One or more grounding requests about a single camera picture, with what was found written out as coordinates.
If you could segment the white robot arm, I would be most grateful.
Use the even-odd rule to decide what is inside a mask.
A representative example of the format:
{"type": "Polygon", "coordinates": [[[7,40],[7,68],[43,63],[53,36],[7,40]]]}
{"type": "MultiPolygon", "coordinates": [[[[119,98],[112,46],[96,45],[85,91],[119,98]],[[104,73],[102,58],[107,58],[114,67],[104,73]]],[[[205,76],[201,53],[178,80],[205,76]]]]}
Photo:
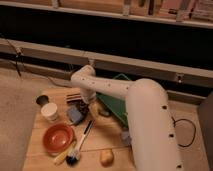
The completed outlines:
{"type": "Polygon", "coordinates": [[[125,101],[137,171],[184,171],[168,95],[159,83],[101,78],[85,65],[71,76],[71,84],[80,89],[85,103],[92,102],[96,93],[125,101]]]}

